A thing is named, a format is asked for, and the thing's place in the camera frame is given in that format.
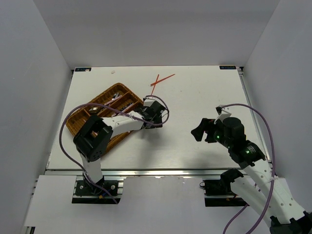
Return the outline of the silver spoon pink handle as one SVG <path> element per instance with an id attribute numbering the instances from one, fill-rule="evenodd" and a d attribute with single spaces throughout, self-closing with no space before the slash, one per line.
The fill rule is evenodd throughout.
<path id="1" fill-rule="evenodd" d="M 110 101 L 108 101 L 107 103 L 105 103 L 106 105 L 110 105 L 111 103 L 113 103 L 114 101 L 116 101 L 117 99 L 119 99 L 120 97 L 122 97 L 122 94 L 117 92 L 113 95 L 112 99 Z"/>

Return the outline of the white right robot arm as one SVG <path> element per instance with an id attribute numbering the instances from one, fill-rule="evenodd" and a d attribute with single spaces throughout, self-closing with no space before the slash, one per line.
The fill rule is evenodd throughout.
<path id="1" fill-rule="evenodd" d="M 207 143 L 220 143 L 230 157 L 255 183 L 237 169 L 220 176 L 220 188 L 225 194 L 241 197 L 268 225 L 272 234 L 310 234 L 312 214 L 300 206 L 273 172 L 259 147 L 246 139 L 244 125 L 235 117 L 223 120 L 203 118 L 191 131 L 196 141 L 203 135 Z"/>

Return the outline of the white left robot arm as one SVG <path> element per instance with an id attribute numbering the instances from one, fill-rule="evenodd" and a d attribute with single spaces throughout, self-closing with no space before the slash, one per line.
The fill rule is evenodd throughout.
<path id="1" fill-rule="evenodd" d="M 106 153 L 112 138 L 131 131 L 162 127 L 162 114 L 167 108 L 156 100 L 147 102 L 147 106 L 137 107 L 123 115 L 91 116 L 75 135 L 73 142 L 85 169 L 86 189 L 91 194 L 97 195 L 103 189 L 100 158 Z"/>

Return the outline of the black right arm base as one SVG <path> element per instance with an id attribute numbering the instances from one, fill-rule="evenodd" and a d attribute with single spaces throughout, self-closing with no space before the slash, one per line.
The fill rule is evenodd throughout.
<path id="1" fill-rule="evenodd" d="M 232 190 L 230 183 L 244 175 L 238 169 L 229 169 L 220 179 L 203 180 L 199 187 L 204 190 L 206 207 L 244 207 L 247 203 Z"/>

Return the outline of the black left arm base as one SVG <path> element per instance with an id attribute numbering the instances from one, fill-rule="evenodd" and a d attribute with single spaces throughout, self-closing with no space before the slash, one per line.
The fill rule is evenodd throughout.
<path id="1" fill-rule="evenodd" d="M 90 184 L 84 177 L 78 177 L 74 185 L 72 203 L 117 205 L 120 202 L 123 181 L 102 180 L 97 185 L 106 191 Z"/>

